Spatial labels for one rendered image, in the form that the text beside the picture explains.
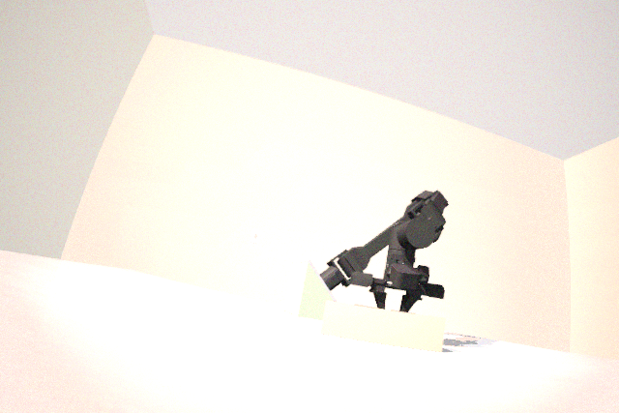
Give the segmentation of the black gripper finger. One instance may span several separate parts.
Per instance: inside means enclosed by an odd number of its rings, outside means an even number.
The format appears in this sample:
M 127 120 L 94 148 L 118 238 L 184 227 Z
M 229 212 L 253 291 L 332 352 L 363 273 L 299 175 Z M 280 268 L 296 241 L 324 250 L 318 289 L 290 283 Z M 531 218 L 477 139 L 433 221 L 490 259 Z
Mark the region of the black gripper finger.
M 423 298 L 417 298 L 417 297 L 413 297 L 413 296 L 406 296 L 406 295 L 402 295 L 401 298 L 401 305 L 400 305 L 400 309 L 399 311 L 401 312 L 409 312 L 409 310 L 412 308 L 412 306 L 418 301 L 418 300 L 423 300 Z
M 376 291 L 369 290 L 369 292 L 373 293 L 373 296 L 374 296 L 377 308 L 384 310 L 385 309 L 385 300 L 386 300 L 387 293 L 386 292 L 382 292 L 382 291 L 377 291 L 377 290 Z

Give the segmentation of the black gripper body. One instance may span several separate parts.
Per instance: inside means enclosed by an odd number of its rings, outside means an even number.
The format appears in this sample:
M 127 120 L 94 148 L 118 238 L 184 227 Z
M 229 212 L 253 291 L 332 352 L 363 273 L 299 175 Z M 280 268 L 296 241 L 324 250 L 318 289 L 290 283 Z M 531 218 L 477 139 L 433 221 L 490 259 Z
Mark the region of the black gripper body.
M 412 267 L 413 267 L 415 258 L 416 258 L 416 253 L 412 251 L 388 250 L 386 266 L 388 264 L 388 261 L 391 260 L 390 259 L 391 257 L 396 258 L 397 259 L 396 263 L 401 263 L 401 264 L 405 264 L 405 259 L 408 259 L 409 262 L 412 262 Z M 440 284 L 420 283 L 418 290 L 412 290 L 411 288 L 398 289 L 398 288 L 393 287 L 393 285 L 388 283 L 387 281 L 383 281 L 383 279 L 374 278 L 373 274 L 364 273 L 364 272 L 352 273 L 351 278 L 350 278 L 350 284 L 356 285 L 356 286 L 360 285 L 364 287 L 370 286 L 370 290 L 372 291 L 377 290 L 377 291 L 385 292 L 386 287 L 395 289 L 395 290 L 404 290 L 406 291 L 406 296 L 413 296 L 417 298 L 421 298 L 421 296 L 428 296 L 430 298 L 443 299 L 445 296 L 445 289 L 443 285 L 440 285 Z

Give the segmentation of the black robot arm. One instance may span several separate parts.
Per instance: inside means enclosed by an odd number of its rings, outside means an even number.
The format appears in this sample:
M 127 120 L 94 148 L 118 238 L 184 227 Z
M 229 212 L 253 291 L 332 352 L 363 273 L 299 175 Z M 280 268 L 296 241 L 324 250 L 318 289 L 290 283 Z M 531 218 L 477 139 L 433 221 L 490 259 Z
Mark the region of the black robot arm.
M 330 292 L 340 283 L 346 288 L 350 285 L 350 279 L 343 275 L 337 263 L 345 275 L 351 278 L 354 272 L 364 272 L 371 258 L 388 245 L 388 250 L 416 253 L 416 250 L 427 248 L 439 240 L 446 223 L 443 213 L 449 205 L 446 197 L 439 190 L 423 191 L 410 201 L 404 215 L 379 235 L 362 247 L 345 249 L 327 263 L 330 267 L 319 276 Z M 391 282 L 398 289 L 412 290 L 418 290 L 420 283 L 428 283 L 428 266 L 418 265 L 414 268 L 408 259 L 405 259 L 405 264 L 396 263 L 396 258 L 390 259 L 383 273 L 383 281 Z

